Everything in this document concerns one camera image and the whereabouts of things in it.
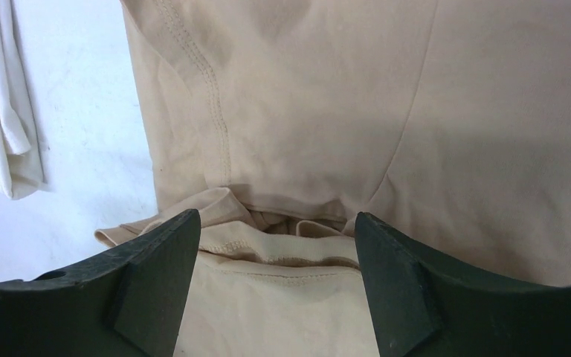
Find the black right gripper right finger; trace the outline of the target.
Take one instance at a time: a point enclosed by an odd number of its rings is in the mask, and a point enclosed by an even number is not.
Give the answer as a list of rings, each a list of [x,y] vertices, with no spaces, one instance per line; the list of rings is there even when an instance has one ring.
[[[464,263],[371,213],[355,245],[381,356],[571,356],[571,286]]]

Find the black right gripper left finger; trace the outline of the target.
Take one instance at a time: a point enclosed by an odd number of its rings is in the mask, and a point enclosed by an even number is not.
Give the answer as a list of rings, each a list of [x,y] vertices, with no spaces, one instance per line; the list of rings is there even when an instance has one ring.
[[[0,283],[0,356],[172,356],[198,253],[186,210],[34,280]]]

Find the tan beige t shirt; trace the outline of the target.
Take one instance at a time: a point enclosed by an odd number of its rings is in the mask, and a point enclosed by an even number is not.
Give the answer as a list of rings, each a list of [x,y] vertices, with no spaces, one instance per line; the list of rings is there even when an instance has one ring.
[[[175,356],[376,356],[369,212],[571,285],[571,1],[123,1],[158,204],[196,209]]]

